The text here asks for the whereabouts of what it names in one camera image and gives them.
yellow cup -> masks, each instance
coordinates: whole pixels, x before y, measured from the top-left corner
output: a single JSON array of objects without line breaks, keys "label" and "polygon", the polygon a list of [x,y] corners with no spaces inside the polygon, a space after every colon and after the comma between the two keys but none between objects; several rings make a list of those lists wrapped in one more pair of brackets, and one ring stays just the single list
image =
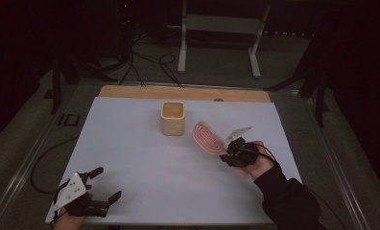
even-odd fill
[{"label": "yellow cup", "polygon": [[184,133],[184,103],[166,102],[161,109],[162,133],[166,136],[181,136]]}]

person's arm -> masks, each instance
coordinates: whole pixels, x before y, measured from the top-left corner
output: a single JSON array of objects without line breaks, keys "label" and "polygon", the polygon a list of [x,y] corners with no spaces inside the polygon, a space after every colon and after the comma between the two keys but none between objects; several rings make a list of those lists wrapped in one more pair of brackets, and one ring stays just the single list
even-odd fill
[{"label": "person's arm", "polygon": [[70,216],[66,213],[64,208],[61,208],[54,230],[79,230],[85,219],[86,217]]},{"label": "person's arm", "polygon": [[[255,144],[261,153],[266,153],[262,142]],[[319,223],[321,208],[316,198],[294,178],[287,180],[278,164],[258,156],[255,164],[244,170],[262,191],[263,209],[279,230],[325,229]]]}]

white metal stand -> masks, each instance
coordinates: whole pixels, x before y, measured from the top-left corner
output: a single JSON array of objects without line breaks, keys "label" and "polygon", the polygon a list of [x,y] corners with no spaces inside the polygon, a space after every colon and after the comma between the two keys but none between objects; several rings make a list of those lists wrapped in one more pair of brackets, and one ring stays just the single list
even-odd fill
[{"label": "white metal stand", "polygon": [[178,56],[179,73],[184,73],[186,67],[186,31],[198,30],[256,35],[255,42],[253,43],[252,47],[249,47],[248,49],[248,54],[250,66],[252,69],[252,76],[255,79],[261,78],[258,61],[256,59],[256,50],[265,28],[265,22],[271,8],[270,5],[266,6],[262,18],[260,19],[187,14],[186,6],[187,0],[183,0],[183,12],[181,19],[181,46]]}]

white tabletop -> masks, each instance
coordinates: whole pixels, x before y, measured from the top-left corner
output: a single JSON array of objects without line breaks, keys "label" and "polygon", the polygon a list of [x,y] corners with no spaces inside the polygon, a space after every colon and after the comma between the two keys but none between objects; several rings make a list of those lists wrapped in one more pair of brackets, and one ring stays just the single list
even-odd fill
[{"label": "white tabletop", "polygon": [[[105,171],[88,181],[96,200],[121,190],[106,218],[87,223],[143,225],[257,224],[271,222],[262,210],[262,194],[218,156],[208,155],[192,138],[194,125],[207,122],[223,139],[236,128],[262,140],[285,175],[301,180],[273,103],[181,100],[185,133],[161,133],[160,108],[166,100],[96,98],[65,170]],[[50,210],[46,221],[53,218]]]}]

metal frame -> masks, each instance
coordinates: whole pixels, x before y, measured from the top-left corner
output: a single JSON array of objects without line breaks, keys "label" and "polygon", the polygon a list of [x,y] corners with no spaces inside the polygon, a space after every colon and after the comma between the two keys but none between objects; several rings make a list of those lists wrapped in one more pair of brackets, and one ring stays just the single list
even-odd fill
[{"label": "metal frame", "polygon": [[181,18],[181,45],[180,53],[178,55],[178,72],[185,72],[187,56],[187,30],[233,32],[239,34],[253,34],[256,36],[254,43],[251,47],[248,48],[248,55],[250,67],[252,70],[252,76],[255,79],[260,79],[261,72],[259,70],[259,65],[256,58],[256,51],[264,32],[265,23],[268,18],[270,8],[270,5],[266,6],[262,18],[260,19],[206,16],[187,14],[187,0],[183,0],[183,11]]},{"label": "metal frame", "polygon": [[311,99],[303,98],[303,103],[306,108],[307,113],[310,117],[310,123],[312,123],[316,132],[318,133],[321,143],[325,149],[325,158],[328,161],[331,172],[334,174],[334,178],[336,179],[337,185],[339,186],[340,192],[342,193],[346,208],[351,214],[351,218],[355,225],[356,229],[367,230],[370,229],[368,225],[368,221],[364,215],[362,208],[358,202],[358,199],[354,193],[354,190],[351,188],[348,179],[345,176],[343,168],[337,158],[337,155],[333,148],[331,147],[330,141],[326,137],[324,131],[321,129],[316,117],[313,114],[314,104]]},{"label": "metal frame", "polygon": [[29,178],[29,173],[32,170],[32,166],[37,160],[41,150],[43,149],[44,144],[47,140],[47,137],[49,136],[49,133],[52,127],[58,123],[60,115],[66,108],[70,99],[72,98],[74,91],[75,91],[75,88],[73,90],[67,90],[62,95],[63,96],[62,98],[65,101],[65,103],[62,103],[59,105],[59,108],[57,109],[57,112],[55,114],[50,115],[42,131],[37,136],[34,142],[34,145],[31,147],[25,159],[23,160],[19,168],[14,173],[10,183],[8,184],[8,187],[6,188],[5,192],[2,194],[0,198],[0,224],[2,223],[2,221],[4,220],[8,212],[10,211],[20,191],[22,190],[23,185],[26,183],[27,179]]}]

